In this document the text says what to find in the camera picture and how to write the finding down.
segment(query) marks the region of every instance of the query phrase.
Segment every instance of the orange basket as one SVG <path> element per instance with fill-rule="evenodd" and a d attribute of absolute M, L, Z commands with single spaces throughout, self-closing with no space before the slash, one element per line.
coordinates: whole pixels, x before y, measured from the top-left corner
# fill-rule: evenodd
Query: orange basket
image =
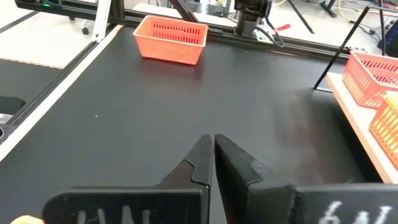
<path fill-rule="evenodd" d="M 133 35 L 143 57 L 196 65 L 207 30 L 203 24 L 146 16 Z"/>
<path fill-rule="evenodd" d="M 386 91 L 398 91 L 398 59 L 352 52 L 343 82 L 359 106 L 377 109 Z"/>
<path fill-rule="evenodd" d="M 398 170 L 398 93 L 387 93 L 369 130 Z"/>

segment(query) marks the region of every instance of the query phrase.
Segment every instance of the black tabletop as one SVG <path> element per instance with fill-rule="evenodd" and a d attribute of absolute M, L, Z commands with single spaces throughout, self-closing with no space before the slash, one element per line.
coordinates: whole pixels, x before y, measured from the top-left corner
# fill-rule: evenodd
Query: black tabletop
<path fill-rule="evenodd" d="M 190 67 L 141 58 L 131 33 L 0 162 L 0 223 L 40 217 L 70 187 L 155 185 L 202 134 L 225 134 L 300 184 L 363 181 L 333 95 L 311 90 L 326 62 L 208 42 Z M 210 222 L 225 223 L 216 175 L 212 190 Z"/>
<path fill-rule="evenodd" d="M 40 65 L 0 60 L 0 96 L 18 97 L 26 102 L 42 93 L 62 70 Z"/>

